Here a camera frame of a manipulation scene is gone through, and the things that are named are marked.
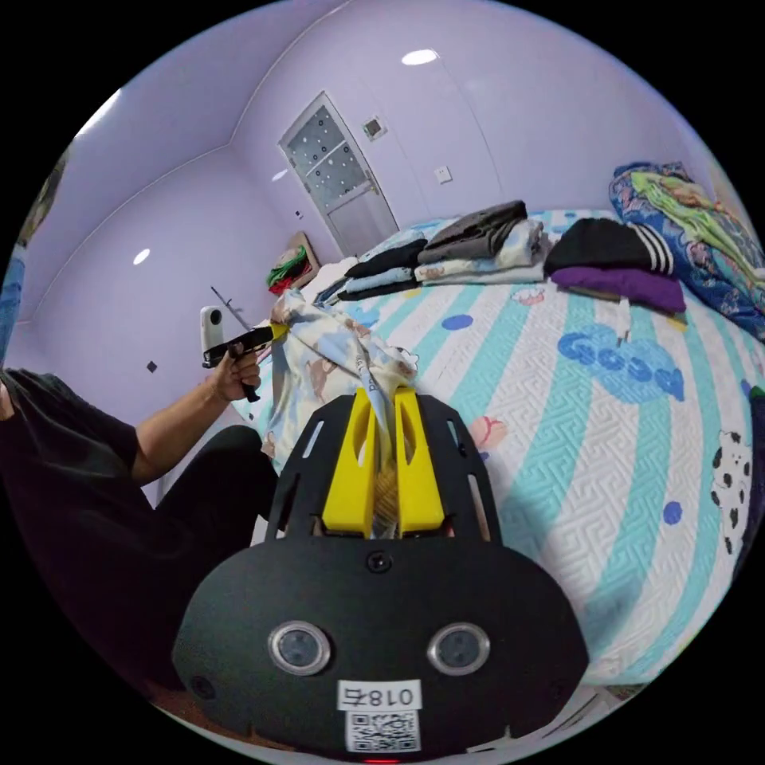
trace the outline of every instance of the white door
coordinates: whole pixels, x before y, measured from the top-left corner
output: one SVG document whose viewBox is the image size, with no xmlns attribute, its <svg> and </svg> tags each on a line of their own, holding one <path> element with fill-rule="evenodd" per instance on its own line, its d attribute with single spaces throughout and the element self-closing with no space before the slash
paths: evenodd
<svg viewBox="0 0 765 765">
<path fill-rule="evenodd" d="M 363 255 L 398 231 L 363 154 L 325 93 L 279 147 L 345 257 Z"/>
</svg>

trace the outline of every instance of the black pants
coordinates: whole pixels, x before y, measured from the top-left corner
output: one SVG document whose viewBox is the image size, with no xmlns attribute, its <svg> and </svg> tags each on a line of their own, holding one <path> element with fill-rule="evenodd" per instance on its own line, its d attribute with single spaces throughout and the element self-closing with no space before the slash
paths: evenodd
<svg viewBox="0 0 765 765">
<path fill-rule="evenodd" d="M 157 512 L 182 519 L 215 566 L 249 547 L 258 516 L 269 518 L 277 475 L 246 425 L 216 433 L 191 460 Z"/>
<path fill-rule="evenodd" d="M 257 432 L 231 426 L 199 450 L 161 499 L 156 511 L 182 520 L 193 547 L 177 561 L 173 582 L 158 583 L 162 613 L 155 615 L 143 641 L 151 647 L 144 678 L 183 690 L 171 653 L 188 602 L 211 571 L 250 546 L 257 517 L 269 517 L 276 485 Z"/>
</svg>

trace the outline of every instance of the camera lens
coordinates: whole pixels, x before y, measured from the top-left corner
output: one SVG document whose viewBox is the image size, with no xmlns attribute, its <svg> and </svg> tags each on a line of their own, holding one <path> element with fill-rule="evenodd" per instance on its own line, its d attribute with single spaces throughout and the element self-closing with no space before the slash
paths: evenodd
<svg viewBox="0 0 765 765">
<path fill-rule="evenodd" d="M 445 675 L 469 675 L 488 659 L 488 635 L 478 626 L 460 622 L 439 630 L 428 645 L 430 663 Z"/>
<path fill-rule="evenodd" d="M 327 636 L 307 622 L 286 622 L 269 636 L 273 663 L 293 675 L 315 675 L 327 666 L 330 646 Z"/>
</svg>

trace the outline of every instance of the number label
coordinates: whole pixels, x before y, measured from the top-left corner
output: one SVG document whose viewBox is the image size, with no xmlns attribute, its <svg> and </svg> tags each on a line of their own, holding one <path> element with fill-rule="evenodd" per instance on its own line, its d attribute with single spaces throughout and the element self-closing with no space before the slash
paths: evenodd
<svg viewBox="0 0 765 765">
<path fill-rule="evenodd" d="M 367 683 L 341 680 L 337 684 L 341 712 L 407 712 L 422 709 L 419 680 Z"/>
</svg>

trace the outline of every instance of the purple cloth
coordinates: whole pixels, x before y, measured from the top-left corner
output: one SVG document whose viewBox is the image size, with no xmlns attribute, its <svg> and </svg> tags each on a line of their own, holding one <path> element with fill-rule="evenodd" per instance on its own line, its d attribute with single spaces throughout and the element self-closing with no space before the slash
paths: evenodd
<svg viewBox="0 0 765 765">
<path fill-rule="evenodd" d="M 667 313 L 685 312 L 683 288 L 676 279 L 640 269 L 596 269 L 571 266 L 550 278 L 561 287 L 595 290 L 619 295 Z"/>
</svg>

